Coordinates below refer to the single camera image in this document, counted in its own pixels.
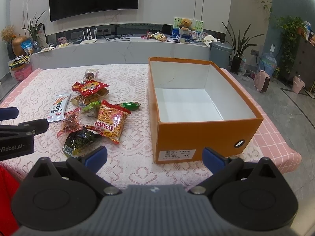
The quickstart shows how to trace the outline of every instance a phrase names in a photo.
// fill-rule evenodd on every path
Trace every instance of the trash can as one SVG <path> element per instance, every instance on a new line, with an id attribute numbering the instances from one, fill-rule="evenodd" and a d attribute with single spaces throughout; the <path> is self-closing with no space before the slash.
<path id="1" fill-rule="evenodd" d="M 210 45 L 210 61 L 220 68 L 228 70 L 233 48 L 228 43 L 212 42 Z"/>
<path id="2" fill-rule="evenodd" d="M 294 76 L 293 78 L 293 87 L 292 90 L 296 93 L 299 94 L 302 88 L 305 87 L 305 83 L 300 79 L 300 77 Z"/>

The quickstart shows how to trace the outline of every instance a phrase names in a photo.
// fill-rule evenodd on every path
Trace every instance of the black plant pot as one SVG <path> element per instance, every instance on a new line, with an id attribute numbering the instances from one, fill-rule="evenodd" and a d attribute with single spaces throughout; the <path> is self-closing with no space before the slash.
<path id="1" fill-rule="evenodd" d="M 15 59 L 15 54 L 14 54 L 13 49 L 12 49 L 12 43 L 7 44 L 7 54 L 9 56 L 10 60 Z"/>
<path id="2" fill-rule="evenodd" d="M 234 57 L 233 60 L 232 60 L 232 65 L 231 65 L 230 72 L 238 74 L 238 70 L 239 70 L 239 66 L 241 65 L 241 62 L 242 62 L 241 58 Z"/>

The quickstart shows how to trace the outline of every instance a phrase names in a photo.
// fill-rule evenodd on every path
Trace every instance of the orange box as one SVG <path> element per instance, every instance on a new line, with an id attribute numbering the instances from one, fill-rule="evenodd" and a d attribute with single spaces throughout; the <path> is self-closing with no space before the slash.
<path id="1" fill-rule="evenodd" d="M 263 116 L 210 61 L 149 58 L 149 111 L 156 164 L 202 160 L 210 147 L 240 154 Z"/>

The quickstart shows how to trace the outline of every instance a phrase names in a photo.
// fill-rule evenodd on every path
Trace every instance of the white lace tablecloth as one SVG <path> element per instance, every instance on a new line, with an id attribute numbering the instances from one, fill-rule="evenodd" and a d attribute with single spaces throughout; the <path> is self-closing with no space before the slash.
<path id="1" fill-rule="evenodd" d="M 104 137 L 90 147 L 94 149 L 103 145 L 108 150 L 108 160 L 97 173 L 100 177 L 120 189 L 126 188 L 128 184 L 179 183 L 188 189 L 212 175 L 201 161 L 165 165 L 153 163 L 147 99 L 148 64 L 38 69 L 30 75 L 29 83 L 26 79 L 16 89 L 17 94 L 12 93 L 1 105 L 17 107 L 19 110 L 17 119 L 3 121 L 2 124 L 17 125 L 24 121 L 46 118 L 55 96 L 73 93 L 73 83 L 81 80 L 88 68 L 99 69 L 99 78 L 110 85 L 106 96 L 110 103 L 138 101 L 142 104 L 138 111 L 132 112 L 126 119 L 119 145 Z M 67 111 L 74 108 L 69 102 Z M 95 118 L 92 117 L 84 118 L 85 123 L 94 121 Z M 61 150 L 64 143 L 57 139 L 59 130 L 60 122 L 50 123 L 46 133 L 34 137 L 33 154 L 2 161 L 1 165 L 23 179 L 40 157 L 48 156 L 52 161 L 65 161 L 67 158 Z M 262 156 L 253 142 L 240 155 L 245 161 L 258 161 Z"/>

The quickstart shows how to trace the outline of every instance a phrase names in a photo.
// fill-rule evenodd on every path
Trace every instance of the gray trash bin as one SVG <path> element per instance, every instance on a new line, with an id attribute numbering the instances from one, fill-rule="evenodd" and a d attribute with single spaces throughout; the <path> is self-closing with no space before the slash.
<path id="1" fill-rule="evenodd" d="M 233 48 L 228 43 L 213 42 L 210 45 L 210 61 L 227 70 L 232 51 Z"/>

